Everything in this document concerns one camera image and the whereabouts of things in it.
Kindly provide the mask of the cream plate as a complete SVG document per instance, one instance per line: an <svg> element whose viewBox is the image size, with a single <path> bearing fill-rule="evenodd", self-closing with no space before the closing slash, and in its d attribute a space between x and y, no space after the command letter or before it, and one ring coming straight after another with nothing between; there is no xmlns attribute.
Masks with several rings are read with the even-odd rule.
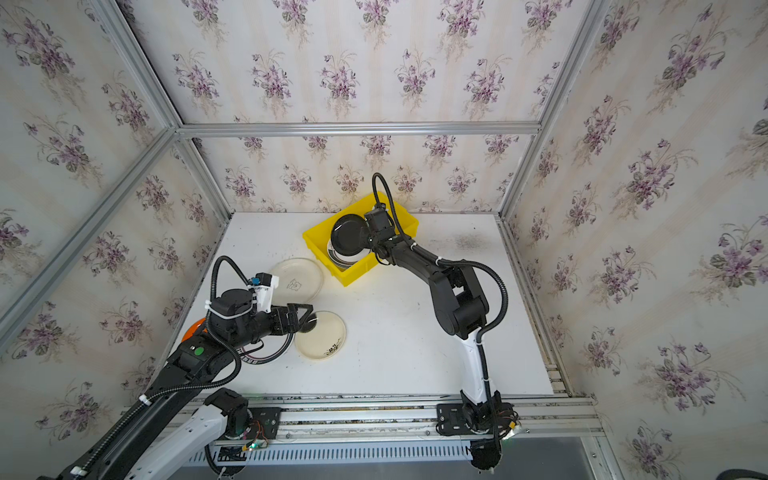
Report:
<svg viewBox="0 0 768 480"><path fill-rule="evenodd" d="M319 311L315 327L306 333L298 333L295 347L300 355L310 360L325 360L344 346L347 328L343 319L336 313Z"/></svg>

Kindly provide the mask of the black plate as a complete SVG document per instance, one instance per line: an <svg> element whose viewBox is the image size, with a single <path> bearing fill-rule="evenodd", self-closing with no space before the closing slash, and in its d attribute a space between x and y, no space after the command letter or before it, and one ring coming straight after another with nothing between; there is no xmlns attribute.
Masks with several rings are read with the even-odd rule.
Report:
<svg viewBox="0 0 768 480"><path fill-rule="evenodd" d="M369 227L357 214L346 214L333 225L330 242L333 250L342 256L355 256L369 248Z"/></svg>

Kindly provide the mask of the translucent white plate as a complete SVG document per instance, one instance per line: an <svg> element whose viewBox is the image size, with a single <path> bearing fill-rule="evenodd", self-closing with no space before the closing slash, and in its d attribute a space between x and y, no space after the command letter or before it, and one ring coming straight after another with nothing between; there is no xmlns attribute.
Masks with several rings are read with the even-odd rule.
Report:
<svg viewBox="0 0 768 480"><path fill-rule="evenodd" d="M291 258L274 265L269 273L278 278L274 288L273 304L309 304L324 285L321 268L307 258Z"/></svg>

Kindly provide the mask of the white plate green red rim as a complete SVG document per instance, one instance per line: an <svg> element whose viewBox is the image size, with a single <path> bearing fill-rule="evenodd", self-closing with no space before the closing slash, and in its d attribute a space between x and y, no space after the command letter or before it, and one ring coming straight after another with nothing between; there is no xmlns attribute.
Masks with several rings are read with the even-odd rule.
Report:
<svg viewBox="0 0 768 480"><path fill-rule="evenodd" d="M351 256L343 255L334 248L331 240L327 242L327 255L329 259L334 265L336 265L342 271L348 268L351 268L354 264L363 260L370 253L371 253L370 249L363 249L360 252L356 253L355 255L351 255Z"/></svg>

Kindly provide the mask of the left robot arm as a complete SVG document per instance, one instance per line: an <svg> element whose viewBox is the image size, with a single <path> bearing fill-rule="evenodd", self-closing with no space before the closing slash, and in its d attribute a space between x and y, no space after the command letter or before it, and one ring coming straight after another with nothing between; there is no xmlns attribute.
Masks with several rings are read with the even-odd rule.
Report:
<svg viewBox="0 0 768 480"><path fill-rule="evenodd" d="M313 306L257 308L251 289L230 289L206 304L202 323L168 357L155 381L108 432L57 476L122 479L176 415L199 393L224 436L246 433L252 420L244 397L227 385L243 367L239 350L267 336L291 336L316 320Z"/></svg>

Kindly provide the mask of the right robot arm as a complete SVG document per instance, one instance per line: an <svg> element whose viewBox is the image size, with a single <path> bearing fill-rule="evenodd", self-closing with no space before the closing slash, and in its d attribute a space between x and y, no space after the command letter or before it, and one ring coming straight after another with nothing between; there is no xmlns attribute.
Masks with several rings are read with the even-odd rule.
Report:
<svg viewBox="0 0 768 480"><path fill-rule="evenodd" d="M465 388L462 415L470 431L494 432L501 418L501 399L494 390L484 348L484 336L500 326L509 307L509 292L491 267L472 260L448 260L401 231L393 212L382 203L363 215L365 246L387 263L402 268L429 288L434 315L441 329L457 338L463 349ZM500 306L489 321L490 304L476 275L488 275L500 292Z"/></svg>

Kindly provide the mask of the green rim plate under arm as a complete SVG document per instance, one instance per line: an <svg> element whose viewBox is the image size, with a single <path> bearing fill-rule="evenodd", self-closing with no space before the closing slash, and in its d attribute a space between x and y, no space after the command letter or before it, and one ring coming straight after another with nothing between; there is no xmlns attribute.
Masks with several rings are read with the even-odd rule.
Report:
<svg viewBox="0 0 768 480"><path fill-rule="evenodd" d="M274 362L287 353L294 337L268 336L255 344L248 344L238 349L242 361L248 365L264 365Z"/></svg>

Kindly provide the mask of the orange plate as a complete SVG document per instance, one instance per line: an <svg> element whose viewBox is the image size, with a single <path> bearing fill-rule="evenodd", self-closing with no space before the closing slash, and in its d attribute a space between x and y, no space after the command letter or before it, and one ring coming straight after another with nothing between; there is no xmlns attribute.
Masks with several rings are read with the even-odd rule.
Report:
<svg viewBox="0 0 768 480"><path fill-rule="evenodd" d="M193 323L183 334L181 342L185 342L197 334L201 329L205 329L205 318L201 318L197 322Z"/></svg>

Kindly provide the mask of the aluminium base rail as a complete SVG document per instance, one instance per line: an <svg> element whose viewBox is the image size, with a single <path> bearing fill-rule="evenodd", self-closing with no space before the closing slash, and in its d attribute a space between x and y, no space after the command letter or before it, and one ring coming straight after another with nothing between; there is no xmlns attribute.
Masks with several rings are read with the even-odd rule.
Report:
<svg viewBox="0 0 768 480"><path fill-rule="evenodd" d="M458 427L440 407L448 397L335 398L303 402L265 399L279 411L269 439L216 441L211 458L219 468L256 465L335 464L384 461L467 460L482 436ZM511 398L518 415L502 418L510 435L503 445L530 439L573 438L593 470L606 467L605 432L589 398L563 395Z"/></svg>

